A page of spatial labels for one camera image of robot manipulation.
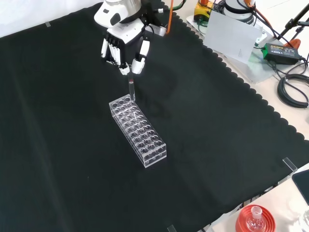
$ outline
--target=red lid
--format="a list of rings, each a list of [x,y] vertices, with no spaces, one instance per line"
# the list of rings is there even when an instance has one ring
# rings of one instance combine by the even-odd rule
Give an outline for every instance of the red lid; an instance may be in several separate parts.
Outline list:
[[[247,227],[247,218],[250,216],[251,214],[251,208],[253,206],[259,206],[259,205],[256,205],[256,204],[250,204],[246,207],[244,207],[238,218],[237,218],[237,221],[236,221],[236,231],[237,232],[250,232],[250,230],[248,229]],[[276,223],[275,223],[275,219],[274,217],[271,215],[271,213],[265,209],[264,207],[261,207],[262,211],[263,211],[263,217],[265,218],[266,220],[266,229],[265,229],[265,232],[274,232],[275,229],[276,229]]]

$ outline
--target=test tube rack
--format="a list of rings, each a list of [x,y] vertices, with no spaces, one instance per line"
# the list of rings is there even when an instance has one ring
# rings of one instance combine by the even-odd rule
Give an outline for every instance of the test tube rack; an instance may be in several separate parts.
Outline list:
[[[140,158],[144,167],[166,157],[166,144],[146,116],[127,94],[109,103],[112,117]]]

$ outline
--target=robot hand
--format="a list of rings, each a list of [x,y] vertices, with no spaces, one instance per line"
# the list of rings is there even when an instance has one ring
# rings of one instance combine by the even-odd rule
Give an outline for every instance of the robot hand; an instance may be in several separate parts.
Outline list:
[[[126,44],[134,39],[138,39],[145,26],[142,21],[137,18],[129,24],[117,24],[107,30],[107,37],[103,41],[101,56],[102,58],[119,67],[123,75],[127,75],[130,69],[126,63],[125,51]],[[140,74],[149,51],[150,42],[146,38],[141,37],[141,46],[139,47],[136,58],[132,62],[132,72]]]
[[[95,21],[108,28],[101,57],[119,67],[123,75],[130,72],[126,63],[126,46],[141,38],[141,46],[132,62],[132,72],[140,74],[150,47],[150,42],[144,37],[145,30],[151,28],[153,33],[161,36],[166,32],[166,28],[155,17],[151,4],[142,1],[105,0],[95,15]]]

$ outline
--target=test tube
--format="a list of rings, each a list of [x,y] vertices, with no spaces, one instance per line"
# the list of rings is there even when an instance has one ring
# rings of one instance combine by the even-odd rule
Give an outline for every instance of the test tube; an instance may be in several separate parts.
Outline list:
[[[131,101],[135,101],[135,90],[134,90],[134,73],[130,69],[130,72],[128,73],[128,81],[129,81],[129,93]]]

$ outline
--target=black cloth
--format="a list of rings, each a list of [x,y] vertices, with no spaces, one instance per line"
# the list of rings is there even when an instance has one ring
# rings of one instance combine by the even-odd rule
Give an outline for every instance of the black cloth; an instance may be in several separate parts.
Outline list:
[[[128,86],[100,61],[99,7],[0,39],[1,231],[195,232],[287,176],[283,158],[309,162],[304,137],[174,16],[148,33],[135,81],[167,144],[145,169],[110,113]]]

